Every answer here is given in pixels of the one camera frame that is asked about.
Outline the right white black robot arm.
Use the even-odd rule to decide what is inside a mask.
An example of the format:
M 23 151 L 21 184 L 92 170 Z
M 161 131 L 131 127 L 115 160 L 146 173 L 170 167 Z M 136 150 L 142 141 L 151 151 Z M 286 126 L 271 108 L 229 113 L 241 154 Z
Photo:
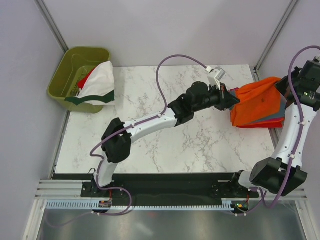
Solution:
M 286 196 L 307 179 L 302 170 L 302 154 L 312 121 L 320 110 L 320 62 L 308 60 L 291 73 L 292 84 L 299 101 L 294 99 L 288 77 L 276 83 L 276 89 L 286 99 L 283 129 L 273 154 L 255 164 L 251 172 L 240 171 L 239 178 L 229 184 L 235 197 L 257 186 L 272 194 Z

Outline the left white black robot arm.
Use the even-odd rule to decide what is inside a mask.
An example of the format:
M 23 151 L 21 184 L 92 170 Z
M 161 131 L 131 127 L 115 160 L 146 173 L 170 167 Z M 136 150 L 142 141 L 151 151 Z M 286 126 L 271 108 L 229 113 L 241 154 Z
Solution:
M 94 174 L 92 191 L 99 197 L 109 193 L 118 164 L 130 156 L 131 146 L 137 140 L 183 125 L 192 120 L 196 112 L 212 107 L 225 111 L 238 103 L 240 100 L 227 90 L 225 84 L 207 86 L 206 83 L 197 81 L 186 93 L 167 105 L 162 113 L 127 122 L 119 118 L 113 119 L 97 145 L 103 154 L 100 155 L 101 162 Z

